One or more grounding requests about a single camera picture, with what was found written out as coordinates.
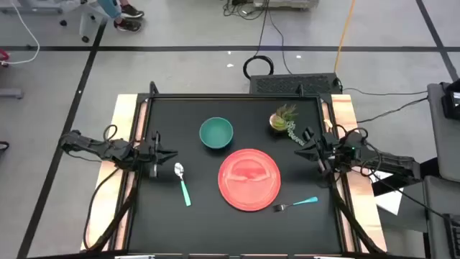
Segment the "wooden table board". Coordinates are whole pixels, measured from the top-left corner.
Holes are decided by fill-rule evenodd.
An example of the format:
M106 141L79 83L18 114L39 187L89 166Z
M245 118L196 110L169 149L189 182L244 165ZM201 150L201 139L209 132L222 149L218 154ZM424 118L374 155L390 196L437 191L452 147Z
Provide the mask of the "wooden table board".
M357 126L354 107L349 95L333 94L331 96L332 107L323 105L323 111L334 111L336 122L350 130ZM112 124L118 127L116 137L128 138L131 132L137 138L141 137L142 125L131 128L132 122L137 119L144 119L147 105L140 105L140 115L136 115L137 95L120 94L116 99L116 106L111 120ZM374 197L372 182L369 178L361 176L357 169L347 173L345 176L337 176L339 193L343 196L348 191L351 196L356 220L372 238L375 244L386 251L387 246L382 231L380 216L377 212L376 199ZM133 174L117 171L111 179L104 183L96 194L94 204L91 206L92 214L89 219L86 233L83 237L88 245L93 245L102 235L109 222L114 217L118 199L123 199L132 187Z

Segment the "fork with teal handle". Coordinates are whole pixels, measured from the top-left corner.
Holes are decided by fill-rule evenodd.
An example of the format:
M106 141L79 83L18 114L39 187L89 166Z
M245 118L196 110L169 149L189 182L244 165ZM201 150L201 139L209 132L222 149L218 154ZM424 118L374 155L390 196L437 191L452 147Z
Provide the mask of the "fork with teal handle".
M311 204L311 203L316 203L318 202L318 198L316 196L310 197L308 199L302 200L302 201L297 201L292 204L277 204L273 206L274 212L282 212L285 211L288 207L291 206L298 206L298 205L303 205L303 204Z

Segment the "grey equipment case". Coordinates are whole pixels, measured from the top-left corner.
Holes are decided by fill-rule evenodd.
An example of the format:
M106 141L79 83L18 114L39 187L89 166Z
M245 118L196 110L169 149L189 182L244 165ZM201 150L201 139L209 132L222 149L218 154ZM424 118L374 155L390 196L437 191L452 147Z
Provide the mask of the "grey equipment case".
M318 6L320 0L248 0L254 7L312 9Z

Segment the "teal bowl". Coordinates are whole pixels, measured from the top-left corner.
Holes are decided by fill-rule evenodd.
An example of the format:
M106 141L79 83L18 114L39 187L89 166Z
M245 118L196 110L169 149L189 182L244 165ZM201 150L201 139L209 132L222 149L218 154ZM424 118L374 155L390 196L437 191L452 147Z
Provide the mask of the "teal bowl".
M199 129L201 142L211 149L226 147L233 139L234 128L230 121L222 117L211 117Z

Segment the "white paper sheet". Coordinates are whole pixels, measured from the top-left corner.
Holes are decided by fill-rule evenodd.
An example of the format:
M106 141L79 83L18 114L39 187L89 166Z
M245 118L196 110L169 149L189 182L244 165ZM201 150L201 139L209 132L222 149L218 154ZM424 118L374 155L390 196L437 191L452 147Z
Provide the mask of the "white paper sheet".
M371 181L372 183L378 182L378 180L383 180L387 177L391 176L390 173L385 173L382 171L377 171L372 177ZM381 209L386 210L387 212L390 212L394 214L395 216L398 215L399 208L400 208L400 203L402 201L402 191L403 188L400 188L398 191L391 191L386 194L380 194L375 197L377 206Z

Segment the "black diagonal frame strut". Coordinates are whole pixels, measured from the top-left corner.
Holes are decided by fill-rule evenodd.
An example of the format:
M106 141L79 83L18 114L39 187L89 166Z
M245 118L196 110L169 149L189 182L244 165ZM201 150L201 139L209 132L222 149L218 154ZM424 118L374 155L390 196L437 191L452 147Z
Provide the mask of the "black diagonal frame strut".
M387 246L369 178L355 171L330 173L326 186L338 210L344 252L386 253Z
M98 237L98 239L91 245L88 245L87 241L87 231L88 231L88 224L91 221L91 212L93 207L93 201L98 194L100 188L110 180L112 176L114 176L118 172L118 168L110 173L99 185L97 185L93 195L91 197L90 206L88 209L88 214L86 218L86 225L83 231L83 246L86 252L101 252L104 250L106 244L110 242L110 239L118 233L119 225L122 223L123 218L126 214L129 213L129 210L135 206L137 201L137 194L138 194L138 181L139 181L139 174L132 173L132 182L131 188L129 190L129 194L122 199L123 203L119 205L119 208L115 210L115 214L113 215L111 221L108 223L106 229L102 232L102 234Z

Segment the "grey desk top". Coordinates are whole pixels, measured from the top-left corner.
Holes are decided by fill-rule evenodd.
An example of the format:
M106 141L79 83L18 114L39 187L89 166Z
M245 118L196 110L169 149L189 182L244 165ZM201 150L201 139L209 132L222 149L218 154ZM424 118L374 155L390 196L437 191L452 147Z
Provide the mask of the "grey desk top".
M426 206L439 214L460 216L460 183L427 176L423 182ZM431 259L451 259L443 218L428 212Z
M428 102L440 175L450 181L460 182L460 121L444 116L439 84L428 84Z

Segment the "person's feet in sneakers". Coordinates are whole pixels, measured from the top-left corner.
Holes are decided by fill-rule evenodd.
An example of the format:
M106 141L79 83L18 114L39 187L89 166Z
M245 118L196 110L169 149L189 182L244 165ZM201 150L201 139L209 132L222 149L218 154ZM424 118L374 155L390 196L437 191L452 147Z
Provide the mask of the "person's feet in sneakers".
M138 32L139 21L144 12L129 3L129 0L96 0L105 13L112 18L114 27L121 31Z

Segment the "black device with screen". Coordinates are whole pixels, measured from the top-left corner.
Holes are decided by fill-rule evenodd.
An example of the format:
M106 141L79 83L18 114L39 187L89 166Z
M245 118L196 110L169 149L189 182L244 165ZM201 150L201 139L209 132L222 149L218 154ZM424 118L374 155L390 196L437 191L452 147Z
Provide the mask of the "black device with screen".
M460 79L450 84L442 84L443 97L441 104L444 116L448 119L460 120Z

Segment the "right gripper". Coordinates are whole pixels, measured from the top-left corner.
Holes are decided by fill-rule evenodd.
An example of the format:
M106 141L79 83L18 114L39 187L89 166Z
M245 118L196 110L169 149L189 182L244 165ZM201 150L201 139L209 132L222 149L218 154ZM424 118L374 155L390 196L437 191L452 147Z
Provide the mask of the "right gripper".
M315 138L315 132L307 127L303 133L305 147L295 151L296 155L311 162L317 162L322 176L333 172L333 166L329 160L335 156L335 148L339 141L332 132L326 132L319 139Z

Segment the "potted succulent plant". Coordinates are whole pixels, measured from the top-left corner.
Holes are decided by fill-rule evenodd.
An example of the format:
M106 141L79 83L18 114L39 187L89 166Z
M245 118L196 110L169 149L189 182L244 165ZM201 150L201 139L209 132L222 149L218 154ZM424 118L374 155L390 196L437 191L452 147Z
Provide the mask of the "potted succulent plant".
M301 140L295 134L295 118L297 117L297 113L295 112L297 109L295 104L288 106L284 104L281 107L277 108L277 111L270 116L269 122L271 128L273 128L276 132L286 132L288 137L299 144L299 146L304 146L305 142Z

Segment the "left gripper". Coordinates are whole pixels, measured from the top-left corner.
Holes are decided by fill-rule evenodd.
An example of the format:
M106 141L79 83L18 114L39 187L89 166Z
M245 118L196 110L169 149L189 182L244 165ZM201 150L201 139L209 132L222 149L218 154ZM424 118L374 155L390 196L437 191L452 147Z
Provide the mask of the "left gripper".
M157 150L160 144L160 133L152 133L152 136L144 138L140 141L138 145L138 162L139 169L143 175L148 178L157 178L157 161L158 155ZM160 146L160 165L167 162L169 159L177 156L177 150L165 149L163 146Z

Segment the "black keyboard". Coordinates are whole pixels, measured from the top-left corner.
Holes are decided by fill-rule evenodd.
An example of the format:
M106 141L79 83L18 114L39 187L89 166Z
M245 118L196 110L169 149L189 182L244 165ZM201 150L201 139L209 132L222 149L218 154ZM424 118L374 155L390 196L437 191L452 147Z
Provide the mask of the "black keyboard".
M460 215L444 214L447 243L452 259L460 259Z

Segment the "black perforated computer case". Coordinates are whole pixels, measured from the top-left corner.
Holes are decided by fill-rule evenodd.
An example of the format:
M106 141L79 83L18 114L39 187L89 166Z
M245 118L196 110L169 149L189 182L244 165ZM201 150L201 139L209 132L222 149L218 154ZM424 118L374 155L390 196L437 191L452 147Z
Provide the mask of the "black perforated computer case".
M335 73L307 73L252 76L251 94L297 94L299 84L304 94L341 94L343 86Z

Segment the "red-orange plate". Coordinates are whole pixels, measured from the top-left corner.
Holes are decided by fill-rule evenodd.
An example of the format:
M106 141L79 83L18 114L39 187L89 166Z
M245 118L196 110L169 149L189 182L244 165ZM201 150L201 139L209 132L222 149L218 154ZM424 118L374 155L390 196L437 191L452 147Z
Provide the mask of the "red-orange plate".
M261 150L237 150L223 161L218 171L221 195L228 204L244 212L257 212L268 207L280 187L280 169Z

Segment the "spoon with teal handle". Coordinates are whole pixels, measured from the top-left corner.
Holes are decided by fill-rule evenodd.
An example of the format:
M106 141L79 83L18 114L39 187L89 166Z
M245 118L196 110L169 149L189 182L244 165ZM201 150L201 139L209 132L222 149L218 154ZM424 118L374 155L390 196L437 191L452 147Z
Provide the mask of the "spoon with teal handle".
M187 190L187 187L186 187L186 185L185 185L184 178L183 178L184 167L183 167L180 163L175 163L174 171L175 171L175 174L176 174L176 175L179 177L179 179L180 179L180 184L181 184L181 189L182 189L182 192L183 192L183 197L184 197L185 205L186 205L186 206L191 206L190 195L189 195L189 193L188 193L188 190Z

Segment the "black metal floor beam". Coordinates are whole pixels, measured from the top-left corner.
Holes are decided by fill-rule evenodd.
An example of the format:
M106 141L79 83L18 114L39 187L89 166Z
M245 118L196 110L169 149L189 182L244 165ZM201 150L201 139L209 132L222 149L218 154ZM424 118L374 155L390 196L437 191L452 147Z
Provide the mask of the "black metal floor beam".
M395 189L420 183L426 176L439 177L438 158L432 158L423 163L416 163L413 167L413 176L399 176L391 174L372 184L374 196L389 193Z

